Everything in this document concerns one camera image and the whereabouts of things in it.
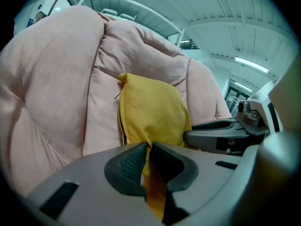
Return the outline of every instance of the pink blanket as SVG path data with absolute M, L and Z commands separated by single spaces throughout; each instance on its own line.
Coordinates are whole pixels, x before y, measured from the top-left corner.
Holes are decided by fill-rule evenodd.
M 26 196 L 73 160 L 121 146 L 120 73 L 165 81 L 193 125 L 230 117 L 211 72 L 129 21 L 72 6 L 19 33 L 0 55 L 1 167 Z

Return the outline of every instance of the ceiling light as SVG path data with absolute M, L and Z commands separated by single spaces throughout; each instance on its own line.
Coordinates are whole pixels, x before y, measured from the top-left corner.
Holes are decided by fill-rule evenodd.
M 264 68 L 264 67 L 262 67 L 262 66 L 260 66 L 260 65 L 258 65 L 258 64 L 255 64 L 255 63 L 253 63 L 253 62 L 251 62 L 251 61 L 247 61 L 247 60 L 245 60 L 245 59 L 243 59 L 243 58 L 235 57 L 235 60 L 236 60 L 236 61 L 239 61 L 239 62 L 242 62 L 242 63 L 244 63 L 244 64 L 246 64 L 246 65 L 252 66 L 252 67 L 254 67 L 254 68 L 256 68 L 256 69 L 259 69 L 259 70 L 261 70 L 261 71 L 263 71 L 263 72 L 265 72 L 265 73 L 267 73 L 267 72 L 269 71 L 268 69 L 266 69 L 266 68 Z
M 234 82 L 234 84 L 239 85 L 239 86 L 241 86 L 242 88 L 245 88 L 245 89 L 247 89 L 248 91 L 251 91 L 251 92 L 252 92 L 251 89 L 249 89 L 248 87 L 246 87 L 246 86 L 244 86 L 244 85 L 241 85 L 241 84 L 239 84 L 239 83 L 237 83 L 237 82 Z

